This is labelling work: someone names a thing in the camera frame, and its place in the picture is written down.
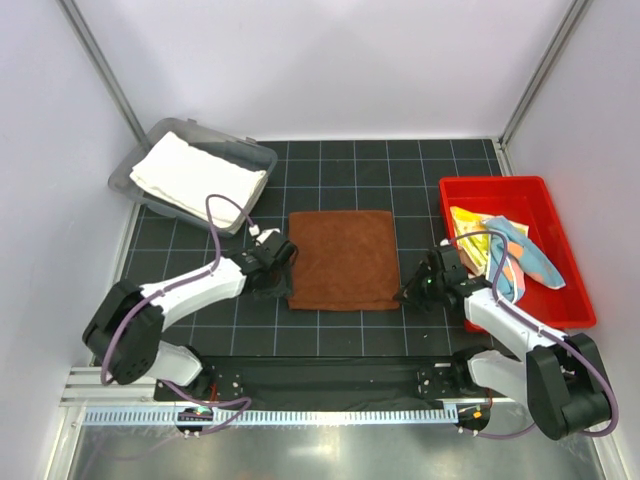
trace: ruler scale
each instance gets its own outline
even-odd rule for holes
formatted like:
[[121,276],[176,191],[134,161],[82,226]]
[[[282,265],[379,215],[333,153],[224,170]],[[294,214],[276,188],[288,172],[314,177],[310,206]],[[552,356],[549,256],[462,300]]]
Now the ruler scale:
[[[224,422],[235,412],[213,410],[213,420],[179,419],[184,406],[158,405],[134,407],[87,407],[83,426],[200,426]],[[236,427],[255,426],[348,426],[348,425],[403,425],[457,423],[455,404],[443,409],[385,412],[280,412],[249,410],[233,422]]]

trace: yellow cloth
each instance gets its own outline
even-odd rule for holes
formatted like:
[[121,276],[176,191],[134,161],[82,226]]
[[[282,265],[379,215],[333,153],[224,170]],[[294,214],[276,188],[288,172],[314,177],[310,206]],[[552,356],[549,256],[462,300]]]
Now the yellow cloth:
[[[493,215],[484,213],[473,213],[460,207],[451,207],[451,217],[453,218],[453,228],[456,236],[463,233],[485,231],[483,220],[493,218]],[[529,235],[529,227],[521,223],[511,222],[516,229],[525,236]],[[474,275],[485,273],[489,261],[489,236],[474,235],[458,241],[458,249],[461,250],[462,263],[471,270]]]

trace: grid floor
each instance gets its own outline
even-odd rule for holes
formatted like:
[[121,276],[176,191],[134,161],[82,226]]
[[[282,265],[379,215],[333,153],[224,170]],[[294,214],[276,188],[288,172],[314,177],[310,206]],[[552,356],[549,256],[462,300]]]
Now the grid floor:
[[[402,282],[424,250],[444,238],[438,182],[448,176],[500,175],[489,140],[266,142],[280,161],[251,212],[262,228],[287,231],[291,212],[389,210],[394,215]],[[223,239],[245,245],[246,228]],[[123,277],[138,284],[169,279],[213,259],[205,230],[142,208]],[[289,310],[284,299],[238,297],[210,305],[169,328],[166,341],[203,355],[450,355],[473,345],[504,349],[467,333],[441,309],[385,312]]]

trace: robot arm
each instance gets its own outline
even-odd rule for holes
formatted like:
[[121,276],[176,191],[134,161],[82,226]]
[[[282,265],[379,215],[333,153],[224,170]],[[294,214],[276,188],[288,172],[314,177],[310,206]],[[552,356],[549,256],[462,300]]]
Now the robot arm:
[[537,330],[524,325],[496,302],[484,278],[468,278],[453,246],[429,251],[427,261],[396,298],[423,310],[432,302],[443,303],[449,314],[464,315],[500,340],[516,359],[484,348],[458,352],[455,357],[462,365],[457,383],[463,389],[474,385],[490,388],[528,407],[536,425],[549,438],[557,440],[611,418],[611,406],[599,382],[540,332],[544,329],[570,344],[608,382],[593,340],[585,334],[568,336],[510,306]]
[[[171,280],[137,286],[128,280],[108,292],[83,334],[83,341],[103,361],[113,334],[125,315],[158,291],[124,331],[112,356],[109,372],[120,384],[151,376],[183,387],[194,398],[209,398],[213,367],[191,347],[161,340],[161,334],[181,318],[209,304],[243,293],[279,296],[290,291],[289,260],[296,247],[278,230],[265,230],[253,238],[253,246],[222,257],[215,271],[205,265]],[[201,277],[180,288],[168,287],[181,280]]]

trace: blue cloth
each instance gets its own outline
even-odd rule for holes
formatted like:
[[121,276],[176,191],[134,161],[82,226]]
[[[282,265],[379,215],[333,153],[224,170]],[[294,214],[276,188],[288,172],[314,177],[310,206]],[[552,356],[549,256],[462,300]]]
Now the blue cloth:
[[[519,274],[519,269],[522,269],[535,281],[554,290],[565,286],[562,275],[547,256],[526,235],[516,229],[509,220],[499,216],[485,220],[483,223],[487,229],[503,233],[509,243],[507,246],[509,255],[507,264],[505,264],[505,270],[508,269],[508,271],[498,278],[498,290],[507,300],[515,303],[524,295],[524,278]],[[489,281],[492,281],[496,275],[504,248],[502,239],[492,235],[489,245],[490,259],[487,266]]]

